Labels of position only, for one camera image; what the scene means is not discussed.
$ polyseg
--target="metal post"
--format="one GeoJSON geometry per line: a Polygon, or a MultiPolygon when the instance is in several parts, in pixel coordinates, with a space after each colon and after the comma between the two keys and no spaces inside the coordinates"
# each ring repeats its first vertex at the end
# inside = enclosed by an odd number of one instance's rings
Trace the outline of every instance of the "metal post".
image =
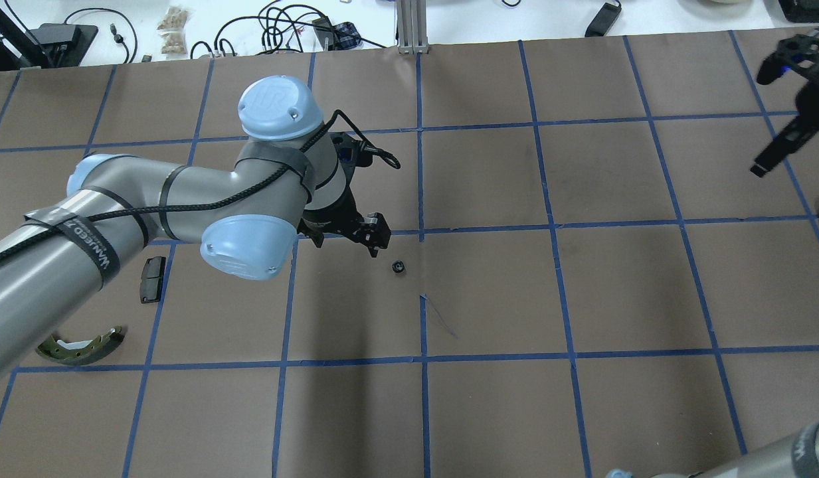
{"type": "Polygon", "coordinates": [[[428,52],[427,0],[397,0],[397,51],[428,52]]]}
{"type": "Polygon", "coordinates": [[[24,31],[20,30],[16,24],[8,18],[5,12],[0,9],[0,33],[5,37],[5,40],[14,45],[14,48],[26,58],[33,66],[40,66],[42,68],[51,68],[52,64],[43,53],[39,45],[33,42],[24,31]]]}

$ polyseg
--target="screw on blue cap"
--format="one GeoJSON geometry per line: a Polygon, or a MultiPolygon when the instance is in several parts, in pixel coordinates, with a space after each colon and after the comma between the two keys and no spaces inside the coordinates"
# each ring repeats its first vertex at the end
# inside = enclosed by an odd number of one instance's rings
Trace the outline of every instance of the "screw on blue cap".
{"type": "Polygon", "coordinates": [[[251,84],[238,101],[238,117],[245,133],[266,141],[300,138],[323,122],[312,91],[293,76],[269,76],[251,84]]]}

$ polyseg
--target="plastic bag of parts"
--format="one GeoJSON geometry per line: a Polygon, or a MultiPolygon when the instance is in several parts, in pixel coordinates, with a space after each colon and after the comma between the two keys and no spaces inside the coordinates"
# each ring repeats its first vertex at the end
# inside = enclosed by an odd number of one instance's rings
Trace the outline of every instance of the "plastic bag of parts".
{"type": "Polygon", "coordinates": [[[191,18],[191,10],[171,6],[167,14],[158,23],[156,30],[161,37],[161,52],[168,55],[185,55],[188,53],[185,43],[185,23],[191,18]]]}

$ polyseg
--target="white floor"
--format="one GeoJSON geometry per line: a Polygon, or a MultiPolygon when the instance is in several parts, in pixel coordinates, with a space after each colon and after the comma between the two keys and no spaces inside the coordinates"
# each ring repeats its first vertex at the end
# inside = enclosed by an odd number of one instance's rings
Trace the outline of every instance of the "white floor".
{"type": "MultiPolygon", "coordinates": [[[[361,36],[384,45],[395,44],[395,4],[386,0],[281,0],[278,6],[305,3],[321,9],[333,23],[352,21],[361,36]]],[[[193,10],[185,27],[188,47],[197,40],[212,43],[218,29],[241,15],[256,15],[267,0],[173,0],[193,10]]],[[[427,21],[430,43],[504,42],[505,40],[566,39],[581,37],[604,0],[522,0],[516,8],[504,7],[500,0],[428,0],[427,21]]],[[[787,27],[778,0],[742,0],[737,4],[712,0],[622,0],[624,8],[610,35],[685,33],[686,31],[749,30],[787,27]]],[[[169,4],[158,0],[13,0],[11,6],[30,27],[60,22],[69,12],[86,7],[119,9],[129,16],[138,33],[137,60],[151,54],[164,60],[155,27],[169,4]]],[[[114,22],[118,31],[133,45],[123,19],[112,13],[78,15],[73,22],[99,25],[100,33],[84,63],[119,63],[123,47],[116,45],[108,31],[114,22]]],[[[240,54],[261,51],[258,22],[240,21],[224,32],[240,54]]],[[[303,35],[304,49],[315,51],[311,28],[303,35]]]]}

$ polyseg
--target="power adapter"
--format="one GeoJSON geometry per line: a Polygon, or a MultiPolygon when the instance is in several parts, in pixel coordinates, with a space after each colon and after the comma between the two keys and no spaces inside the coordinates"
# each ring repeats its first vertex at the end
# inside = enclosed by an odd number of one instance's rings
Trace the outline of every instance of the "power adapter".
{"type": "Polygon", "coordinates": [[[619,13],[621,12],[621,2],[618,2],[618,5],[605,3],[604,6],[601,7],[601,10],[598,10],[592,22],[589,23],[585,37],[603,37],[606,35],[607,31],[616,23],[616,19],[619,18],[619,13]]]}

